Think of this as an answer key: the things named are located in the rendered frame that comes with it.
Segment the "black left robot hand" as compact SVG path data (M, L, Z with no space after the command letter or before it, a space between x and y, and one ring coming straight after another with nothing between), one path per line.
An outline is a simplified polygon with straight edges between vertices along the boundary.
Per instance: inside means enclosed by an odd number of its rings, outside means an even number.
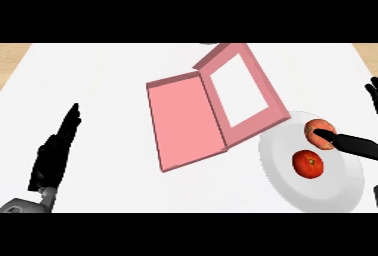
M47 138L38 148L28 184L29 191L38 191L47 187L59 187L80 123L78 104L74 104L63 118L57 133Z

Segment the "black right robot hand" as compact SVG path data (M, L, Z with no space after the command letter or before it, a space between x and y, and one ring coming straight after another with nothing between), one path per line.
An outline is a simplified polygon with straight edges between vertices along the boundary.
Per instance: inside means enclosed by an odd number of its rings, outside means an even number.
M378 113L378 77L370 78L364 89L369 92ZM378 143L373 141L345 134L335 134L320 128L316 128L313 133L332 144L338 151L378 161Z

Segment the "red tomato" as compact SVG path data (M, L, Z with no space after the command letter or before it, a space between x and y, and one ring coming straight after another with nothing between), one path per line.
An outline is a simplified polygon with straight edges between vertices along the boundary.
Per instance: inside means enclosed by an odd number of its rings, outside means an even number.
M297 151L292 155L295 173L307 179L314 179L323 174L323 161L310 150Z

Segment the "white round plate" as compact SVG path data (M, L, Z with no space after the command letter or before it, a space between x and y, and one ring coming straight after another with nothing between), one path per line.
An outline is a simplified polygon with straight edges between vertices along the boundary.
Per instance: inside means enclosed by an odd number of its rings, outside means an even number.
M291 111L291 119L260 136L260 160L266 176L288 203L304 212L350 212L363 195L360 160L338 150L320 150L304 135L305 123L319 116ZM323 161L323 174L307 179L292 167L292 155L313 151Z

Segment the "pink cardboard box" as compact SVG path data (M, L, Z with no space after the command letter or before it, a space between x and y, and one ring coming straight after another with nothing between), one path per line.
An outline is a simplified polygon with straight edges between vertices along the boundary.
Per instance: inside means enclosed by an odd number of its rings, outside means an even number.
M266 106L230 123L211 75L238 57ZM153 134L164 172L227 151L291 118L249 47L221 43L190 73L146 84Z

